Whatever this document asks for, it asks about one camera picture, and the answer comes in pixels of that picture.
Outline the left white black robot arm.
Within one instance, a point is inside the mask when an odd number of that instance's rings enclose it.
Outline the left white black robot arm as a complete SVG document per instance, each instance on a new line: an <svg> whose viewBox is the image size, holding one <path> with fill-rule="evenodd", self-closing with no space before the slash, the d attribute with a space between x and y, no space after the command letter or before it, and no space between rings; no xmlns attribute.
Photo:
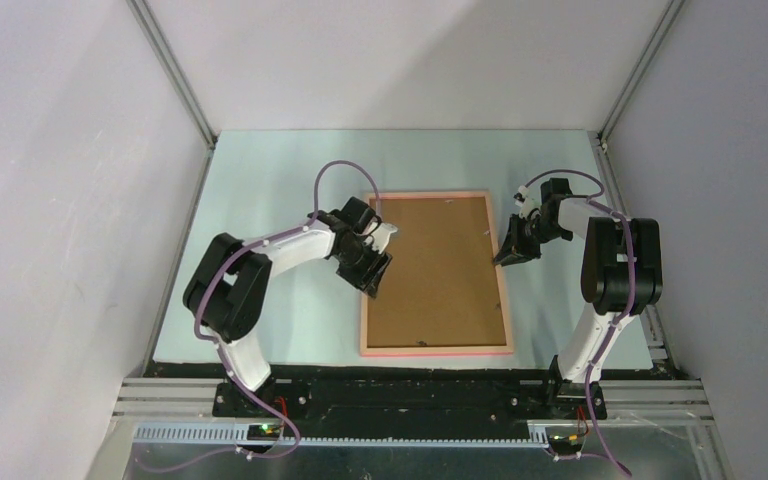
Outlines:
<svg viewBox="0 0 768 480"><path fill-rule="evenodd" d="M316 211L300 226L249 243L228 233L215 236L183 294L197 338L215 345L229 377L240 387L238 404L264 416L276 403L267 383L271 367L255 333L270 281L305 263L335 259L336 273L374 299L392 261L387 251L395 225L352 197L330 212Z"/></svg>

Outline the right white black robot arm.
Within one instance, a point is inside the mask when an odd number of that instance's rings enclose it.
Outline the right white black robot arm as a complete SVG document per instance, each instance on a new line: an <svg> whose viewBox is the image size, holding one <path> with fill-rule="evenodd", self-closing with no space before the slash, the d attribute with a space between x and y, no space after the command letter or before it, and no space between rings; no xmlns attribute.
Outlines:
<svg viewBox="0 0 768 480"><path fill-rule="evenodd" d="M566 418L582 399L590 400L604 361L620 333L663 291L660 228L657 221L630 218L599 202L605 190L590 195L572 191L566 170L535 177L539 199L529 186L514 195L517 213L493 261L506 267L537 260L551 241L584 242L580 288L584 308L571 340L547 371L541 402L545 411Z"/></svg>

